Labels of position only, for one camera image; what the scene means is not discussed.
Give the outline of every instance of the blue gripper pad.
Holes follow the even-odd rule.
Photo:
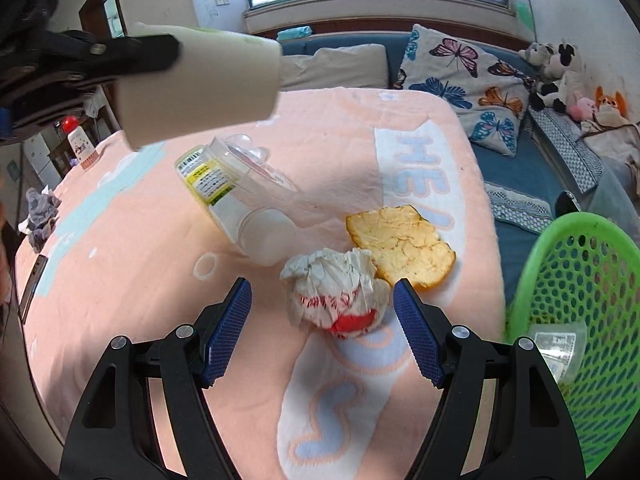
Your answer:
[[[0,108],[0,137],[3,139],[11,137],[12,121],[11,112],[8,108]]]
[[[397,282],[394,286],[394,307],[420,373],[430,379],[434,386],[441,386],[445,374],[440,366],[440,347],[420,306],[415,303],[403,282]]]
[[[251,284],[244,280],[228,302],[225,313],[209,338],[205,350],[205,367],[200,377],[204,384],[213,384],[225,374],[240,332],[251,309]]]

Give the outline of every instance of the pillow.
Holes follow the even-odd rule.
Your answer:
[[[480,47],[414,25],[394,88],[447,100],[472,142],[515,156],[525,85],[535,81]]]
[[[282,56],[282,91],[337,86],[388,88],[389,76],[384,45],[319,48],[312,56]]]

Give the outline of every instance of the blue towel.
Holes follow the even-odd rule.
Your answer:
[[[286,30],[281,30],[278,33],[276,40],[298,40],[299,38],[306,38],[307,36],[311,36],[311,34],[311,27],[305,25],[304,27],[294,27],[288,28]]]

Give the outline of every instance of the sheet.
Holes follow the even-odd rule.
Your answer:
[[[300,189],[286,212],[298,252],[353,247],[347,214],[411,203],[456,251],[446,282],[423,295],[451,322],[499,340],[504,297],[494,221],[471,146],[449,105],[430,94],[325,89],[282,94],[271,119],[173,139],[132,153],[122,134],[98,147],[87,173],[56,189],[60,221],[25,325],[34,380],[63,434],[104,348],[118,334],[164,337],[220,301],[237,276],[254,303],[226,375],[206,390],[245,480],[404,478],[439,391],[419,373],[392,310],[356,340],[292,328],[282,264],[252,264],[175,174],[175,159],[214,135],[244,133]],[[35,255],[17,255],[23,290]],[[491,412],[483,399],[466,469],[477,465]],[[159,380],[156,427],[169,468],[182,472]]]

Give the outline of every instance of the bread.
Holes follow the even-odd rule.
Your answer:
[[[410,205],[349,215],[346,224],[353,242],[371,251],[378,276],[391,286],[407,278],[414,287],[432,288],[456,261],[435,227]]]

